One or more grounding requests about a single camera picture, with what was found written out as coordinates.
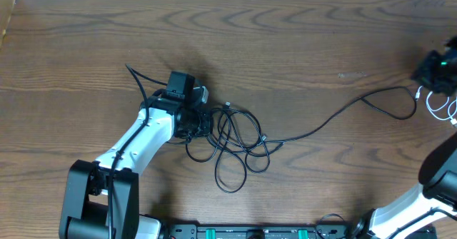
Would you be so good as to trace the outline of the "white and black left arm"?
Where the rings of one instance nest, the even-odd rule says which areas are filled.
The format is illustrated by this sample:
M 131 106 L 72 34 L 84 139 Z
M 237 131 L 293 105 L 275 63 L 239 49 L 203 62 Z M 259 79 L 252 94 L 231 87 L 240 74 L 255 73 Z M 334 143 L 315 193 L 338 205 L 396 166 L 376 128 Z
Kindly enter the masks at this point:
M 163 144 L 209 132 L 207 97 L 149 98 L 130 129 L 95 161 L 69 169 L 60 238 L 162 238 L 159 220 L 139 212 L 139 178 Z

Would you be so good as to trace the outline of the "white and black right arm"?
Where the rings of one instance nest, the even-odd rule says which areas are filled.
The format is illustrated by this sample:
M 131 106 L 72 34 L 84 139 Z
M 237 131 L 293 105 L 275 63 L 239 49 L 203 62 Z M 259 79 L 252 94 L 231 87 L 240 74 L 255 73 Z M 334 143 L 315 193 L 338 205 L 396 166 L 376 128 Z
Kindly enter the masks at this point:
M 456 37 L 440 53 L 429 51 L 411 80 L 428 94 L 456 95 Z M 419 230 L 442 218 L 456 219 L 456 135 L 446 139 L 424 160 L 418 183 L 392 203 L 367 212 L 351 238 L 425 238 Z

